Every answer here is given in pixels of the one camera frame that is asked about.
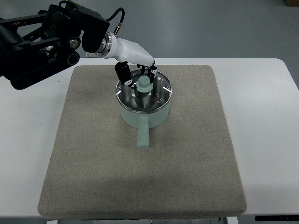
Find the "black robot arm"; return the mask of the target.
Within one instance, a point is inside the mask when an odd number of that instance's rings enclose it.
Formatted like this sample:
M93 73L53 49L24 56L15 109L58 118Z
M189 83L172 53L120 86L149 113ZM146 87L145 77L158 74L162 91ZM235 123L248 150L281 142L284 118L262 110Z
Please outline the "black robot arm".
M26 89L79 62L79 46L96 53L103 46L109 18L71 0L38 14L0 21L0 74L17 90Z

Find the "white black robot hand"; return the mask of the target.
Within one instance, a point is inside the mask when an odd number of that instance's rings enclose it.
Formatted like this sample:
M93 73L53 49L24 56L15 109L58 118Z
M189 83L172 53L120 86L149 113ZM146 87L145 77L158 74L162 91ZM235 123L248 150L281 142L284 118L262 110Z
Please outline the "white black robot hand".
M115 71L119 81L124 86L134 90L140 87L139 84L133 81L128 63L141 68L141 74L146 75L149 78L149 86L153 86L157 74L155 59L138 43L119 38L115 34L107 32L96 54L101 58L114 58L118 61L115 65Z

